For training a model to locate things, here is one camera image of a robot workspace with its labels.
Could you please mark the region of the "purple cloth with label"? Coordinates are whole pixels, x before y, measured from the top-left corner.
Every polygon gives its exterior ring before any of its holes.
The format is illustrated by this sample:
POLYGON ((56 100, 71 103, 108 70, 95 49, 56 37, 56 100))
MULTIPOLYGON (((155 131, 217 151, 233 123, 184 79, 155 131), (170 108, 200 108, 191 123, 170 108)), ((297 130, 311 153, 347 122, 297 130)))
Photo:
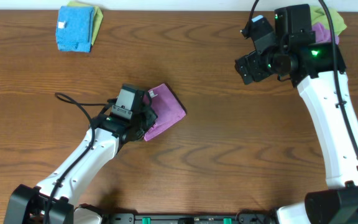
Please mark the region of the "purple cloth with label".
POLYGON ((155 111, 157 119, 145 133, 145 141, 150 141, 162 134, 186 116, 184 107, 165 83, 150 89, 149 95, 152 103, 151 108, 155 111))

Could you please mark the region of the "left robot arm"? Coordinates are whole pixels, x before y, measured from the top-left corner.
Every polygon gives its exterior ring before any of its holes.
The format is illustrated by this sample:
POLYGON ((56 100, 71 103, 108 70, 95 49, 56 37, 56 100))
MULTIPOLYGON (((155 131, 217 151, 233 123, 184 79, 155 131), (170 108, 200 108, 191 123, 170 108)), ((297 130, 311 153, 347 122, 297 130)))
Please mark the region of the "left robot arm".
POLYGON ((108 223, 109 217, 78 201, 99 170, 128 142, 140 141, 155 124, 153 94, 123 85, 103 104, 79 146, 35 187, 19 185, 11 194, 5 223, 108 223))

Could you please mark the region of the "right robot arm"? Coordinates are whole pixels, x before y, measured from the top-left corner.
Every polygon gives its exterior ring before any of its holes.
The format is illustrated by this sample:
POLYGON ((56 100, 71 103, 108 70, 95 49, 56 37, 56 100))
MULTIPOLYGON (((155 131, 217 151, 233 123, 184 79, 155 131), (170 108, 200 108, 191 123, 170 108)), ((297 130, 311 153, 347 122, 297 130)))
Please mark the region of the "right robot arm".
POLYGON ((236 71, 247 85, 271 75, 290 81, 311 115, 324 159, 327 189, 276 209, 272 223, 358 223, 358 120, 334 22, 327 5, 322 9, 327 42, 316 41, 308 4, 276 9, 273 24, 250 15, 242 30, 254 51, 235 61, 236 71))

